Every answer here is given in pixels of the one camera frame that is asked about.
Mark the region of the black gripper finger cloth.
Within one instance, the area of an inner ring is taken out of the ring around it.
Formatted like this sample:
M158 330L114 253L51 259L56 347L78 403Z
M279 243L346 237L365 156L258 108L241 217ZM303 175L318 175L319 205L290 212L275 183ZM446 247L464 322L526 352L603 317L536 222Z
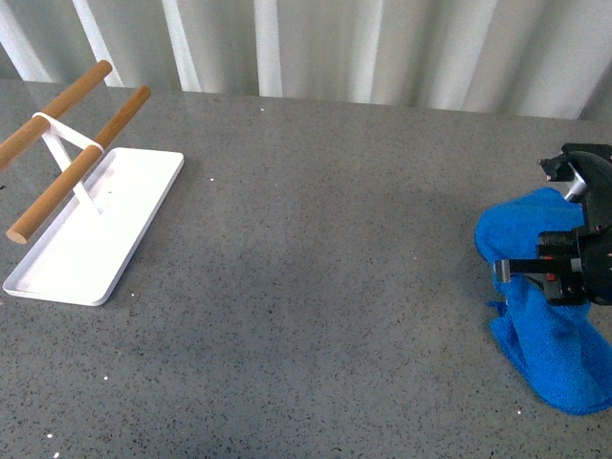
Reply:
M580 273L581 262L578 258L557 259L502 259L494 262L494 273L497 281L509 283L514 274L568 274Z

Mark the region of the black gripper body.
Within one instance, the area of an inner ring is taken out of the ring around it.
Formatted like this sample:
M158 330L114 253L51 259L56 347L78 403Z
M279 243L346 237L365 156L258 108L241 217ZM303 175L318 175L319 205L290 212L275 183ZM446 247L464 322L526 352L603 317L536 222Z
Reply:
M584 223L538 236L538 256L567 260L568 271L546 273L542 290L557 306L611 304L611 147L566 143L540 165L551 182L567 182L565 200L581 206Z

